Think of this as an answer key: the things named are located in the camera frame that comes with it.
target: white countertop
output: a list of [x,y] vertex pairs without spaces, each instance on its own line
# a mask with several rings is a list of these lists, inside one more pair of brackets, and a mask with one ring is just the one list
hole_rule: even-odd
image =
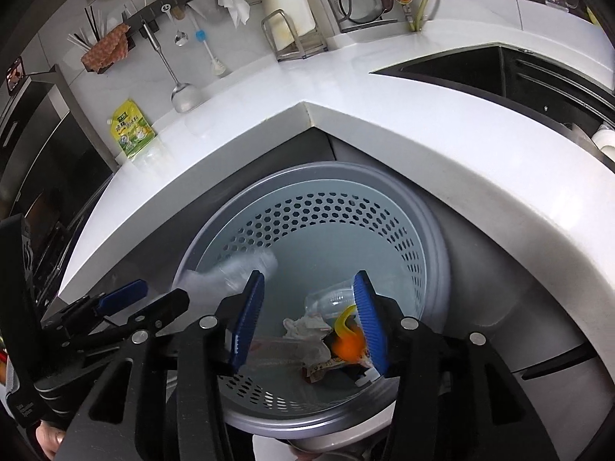
[[615,377],[615,175],[514,111],[440,86],[369,74],[497,41],[612,86],[608,60],[537,33],[456,20],[305,61],[261,64],[240,83],[221,80],[214,97],[188,115],[161,120],[168,126],[122,166],[94,209],[61,297],[72,302],[85,294],[199,195],[317,126],[407,176],[493,238],[564,306]]

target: metal ladle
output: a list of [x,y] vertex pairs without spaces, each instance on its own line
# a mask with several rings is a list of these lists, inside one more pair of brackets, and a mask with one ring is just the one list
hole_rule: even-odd
[[171,103],[173,104],[175,110],[179,113],[185,113],[193,110],[197,106],[200,106],[204,100],[201,95],[201,91],[190,83],[179,82],[177,76],[175,76],[175,73],[173,72],[173,69],[171,69],[171,66],[168,63],[167,58],[162,53],[162,47],[160,46],[158,39],[154,36],[154,33],[152,33],[148,23],[145,21],[141,21],[141,23],[143,24],[143,29],[147,33],[153,49],[158,53],[164,65],[167,66],[168,72],[175,82],[175,88],[173,88],[173,93],[171,93]]
[[[167,15],[167,17],[170,19],[170,21],[173,22],[173,25],[175,25],[175,20],[173,19],[173,16],[171,15],[171,6],[168,3],[165,3],[161,7],[160,10],[162,10]],[[180,30],[178,27],[177,33],[175,33],[175,44],[177,46],[184,46],[187,42],[188,42],[188,35],[184,33],[182,30]]]

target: perforated trash can wall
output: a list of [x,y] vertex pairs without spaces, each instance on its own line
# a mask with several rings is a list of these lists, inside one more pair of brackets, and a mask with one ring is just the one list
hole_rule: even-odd
[[[290,168],[249,187],[199,232],[175,277],[206,272],[234,252],[270,247],[278,271],[267,280],[259,337],[285,334],[282,320],[303,316],[304,298],[364,269],[379,294],[405,315],[441,331],[450,271],[444,240],[425,204],[375,169],[327,161]],[[307,384],[296,369],[241,369],[220,378],[226,421],[276,438],[341,431],[395,400],[397,381],[362,388],[339,372]]]

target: yellow seasoning pouch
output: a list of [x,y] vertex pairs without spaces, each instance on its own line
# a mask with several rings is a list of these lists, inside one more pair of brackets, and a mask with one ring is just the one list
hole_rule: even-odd
[[136,104],[128,99],[113,113],[111,134],[127,157],[133,157],[156,134]]

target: silver screw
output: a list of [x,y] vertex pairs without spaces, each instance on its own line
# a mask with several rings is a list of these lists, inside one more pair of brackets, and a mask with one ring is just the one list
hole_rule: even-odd
[[211,329],[215,328],[218,323],[218,319],[216,319],[213,315],[208,315],[199,321],[199,326],[203,329]]
[[419,321],[414,317],[404,317],[402,319],[402,328],[413,331],[419,327]]
[[478,345],[479,347],[481,347],[482,345],[487,343],[487,338],[485,338],[484,334],[481,334],[479,332],[473,332],[470,335],[470,341],[474,343],[475,345]]
[[134,344],[138,345],[140,343],[143,343],[143,342],[147,341],[147,339],[148,339],[148,332],[140,329],[139,331],[135,331],[132,334],[132,337],[130,339],[132,340],[132,342]]

